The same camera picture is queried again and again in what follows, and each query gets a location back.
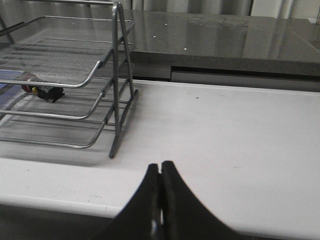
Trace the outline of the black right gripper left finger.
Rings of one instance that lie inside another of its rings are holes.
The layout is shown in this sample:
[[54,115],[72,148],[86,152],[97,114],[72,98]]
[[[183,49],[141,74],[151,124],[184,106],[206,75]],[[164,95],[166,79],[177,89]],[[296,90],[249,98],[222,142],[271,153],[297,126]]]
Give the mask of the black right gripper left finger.
[[121,212],[93,240],[160,240],[159,168],[147,167],[138,189]]

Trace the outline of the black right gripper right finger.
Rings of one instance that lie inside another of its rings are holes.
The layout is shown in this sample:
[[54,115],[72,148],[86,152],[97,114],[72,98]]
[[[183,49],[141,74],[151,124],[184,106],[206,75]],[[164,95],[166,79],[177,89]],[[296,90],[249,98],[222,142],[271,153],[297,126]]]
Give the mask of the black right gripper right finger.
[[193,194],[172,161],[161,165],[162,212],[167,240],[241,240]]

